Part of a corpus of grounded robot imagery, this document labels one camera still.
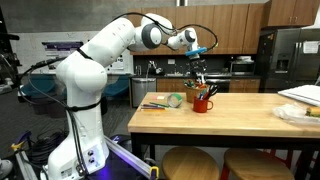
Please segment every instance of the sink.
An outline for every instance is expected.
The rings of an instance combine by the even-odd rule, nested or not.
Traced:
[[[166,74],[168,77],[181,77],[183,74]]]

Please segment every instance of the utensil holder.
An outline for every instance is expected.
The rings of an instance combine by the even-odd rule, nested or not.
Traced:
[[[187,96],[187,102],[193,103],[194,96],[198,96],[205,88],[193,88],[193,87],[187,87],[186,86],[186,96]]]

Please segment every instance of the cabinet door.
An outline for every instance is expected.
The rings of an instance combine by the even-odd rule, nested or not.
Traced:
[[[176,24],[176,9],[175,7],[166,7],[166,8],[157,8],[157,14],[167,18],[173,26]],[[160,45],[160,47],[157,48],[158,54],[173,54],[173,51],[164,46]]]
[[[248,4],[233,5],[228,40],[228,54],[241,54],[247,23]]]
[[[296,0],[292,24],[297,26],[308,26],[314,24],[312,8],[314,0]]]
[[[157,79],[157,92],[175,92],[175,79]]]
[[[296,0],[271,0],[267,26],[286,26],[293,21],[293,11]]]
[[[195,6],[176,7],[176,28],[181,28],[187,24],[196,24],[196,7]],[[174,51],[173,53],[184,54],[186,51],[187,51],[187,47],[181,47],[179,50]]]
[[[212,28],[211,17],[213,17],[214,6],[197,6],[196,8],[197,8],[196,23],[211,29]],[[211,47],[214,43],[213,35],[203,28],[200,28],[200,27],[194,27],[194,28],[197,33],[199,46],[206,47],[206,48]]]
[[[148,13],[153,13],[157,14],[157,8],[142,8],[141,9],[142,14],[148,14]],[[156,55],[158,54],[157,48],[152,49],[152,50],[147,50],[143,52],[144,55]]]
[[[227,54],[230,33],[232,5],[214,6],[212,30],[218,36],[218,47],[213,54]]]
[[[175,79],[175,92],[186,92],[186,87],[183,83],[184,79]]]
[[[141,13],[141,8],[128,8],[128,12]],[[128,15],[128,19],[132,22],[134,27],[141,25],[142,16],[139,15]],[[143,52],[130,52],[131,55],[142,55]]]
[[[246,31],[243,41],[243,54],[257,53],[263,8],[264,4],[249,5]]]
[[[230,81],[229,92],[230,93],[243,93],[244,92],[245,80],[243,79],[232,79]]]
[[[260,86],[260,79],[246,79],[245,80],[245,93],[258,93]]]

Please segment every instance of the pen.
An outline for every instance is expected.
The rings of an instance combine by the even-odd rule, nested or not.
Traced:
[[[142,107],[161,107],[159,105],[155,105],[155,104],[142,104]]]
[[[141,107],[141,110],[143,109],[165,110],[164,107]]]
[[[153,104],[153,105],[157,105],[157,106],[160,106],[160,107],[169,107],[165,104],[159,104],[159,103],[154,103],[154,102],[150,102],[150,104]]]

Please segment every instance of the wooden table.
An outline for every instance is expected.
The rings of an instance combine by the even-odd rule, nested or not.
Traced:
[[[166,98],[158,100],[157,97],[167,95],[169,93],[148,93],[142,104],[165,103]],[[296,179],[302,179],[310,155],[320,149],[320,126],[289,124],[273,115],[272,108],[295,100],[278,94],[218,93],[210,98],[214,108],[202,114],[192,111],[185,93],[180,95],[183,102],[179,108],[137,109],[128,124],[135,155],[142,157],[143,144],[150,145],[151,158],[155,158],[154,145],[303,150],[301,168],[296,172]],[[319,178],[320,163],[314,171]]]

